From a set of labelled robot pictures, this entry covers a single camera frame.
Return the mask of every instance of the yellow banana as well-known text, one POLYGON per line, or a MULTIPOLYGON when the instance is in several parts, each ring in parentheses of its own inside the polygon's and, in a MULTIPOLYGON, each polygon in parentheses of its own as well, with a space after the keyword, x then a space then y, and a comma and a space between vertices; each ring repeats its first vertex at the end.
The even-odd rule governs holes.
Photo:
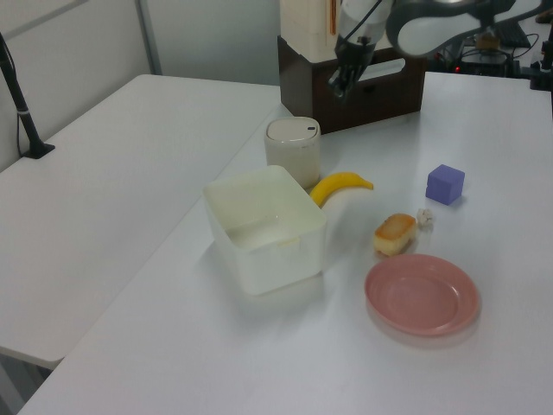
POLYGON ((321 208, 322 205, 325 204, 327 198, 336 190, 351 187, 373 189, 374 186, 371 182, 368 182, 357 173, 345 171, 341 173, 334 173, 333 175, 325 177, 317 183, 309 195, 319 206, 319 208, 321 208))

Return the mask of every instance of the purple cube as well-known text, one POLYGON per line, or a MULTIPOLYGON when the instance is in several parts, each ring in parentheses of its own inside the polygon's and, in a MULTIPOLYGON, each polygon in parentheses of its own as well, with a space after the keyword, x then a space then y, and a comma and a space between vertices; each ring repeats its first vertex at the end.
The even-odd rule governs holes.
POLYGON ((461 196, 464 181, 465 172, 442 164, 429 174, 426 197, 449 206, 461 196))

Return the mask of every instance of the dark brown box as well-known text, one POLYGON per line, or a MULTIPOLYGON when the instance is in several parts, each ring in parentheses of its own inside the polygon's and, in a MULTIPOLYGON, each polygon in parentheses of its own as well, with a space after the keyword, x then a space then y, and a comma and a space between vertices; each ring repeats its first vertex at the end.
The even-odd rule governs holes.
MULTIPOLYGON (((399 73, 359 82, 340 103, 327 86, 337 60, 311 63, 278 36, 281 101, 296 117, 310 117, 321 133, 373 123, 421 110, 426 59, 405 58, 399 73)), ((392 48, 377 50, 372 63, 403 57, 392 48)))

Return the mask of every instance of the small white object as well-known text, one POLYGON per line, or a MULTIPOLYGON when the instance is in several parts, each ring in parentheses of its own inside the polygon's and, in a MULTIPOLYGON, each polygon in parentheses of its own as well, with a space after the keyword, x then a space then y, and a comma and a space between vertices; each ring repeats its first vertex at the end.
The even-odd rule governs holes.
POLYGON ((212 182, 203 195, 215 243, 245 292, 322 270, 327 218, 283 167, 212 182))
POLYGON ((432 224, 434 215, 430 209, 418 209, 416 212, 416 223, 419 227, 428 227, 432 224))
POLYGON ((265 134, 267 165, 284 167, 303 188, 319 181, 321 127, 312 118, 288 117, 272 121, 265 134))

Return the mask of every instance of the white cup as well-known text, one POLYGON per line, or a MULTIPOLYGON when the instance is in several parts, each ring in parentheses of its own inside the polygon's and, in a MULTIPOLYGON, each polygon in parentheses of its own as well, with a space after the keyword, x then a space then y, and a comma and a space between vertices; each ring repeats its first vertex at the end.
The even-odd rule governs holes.
POLYGON ((321 171, 321 127, 312 118, 272 121, 265 133, 267 165, 284 167, 300 186, 312 188, 321 171))

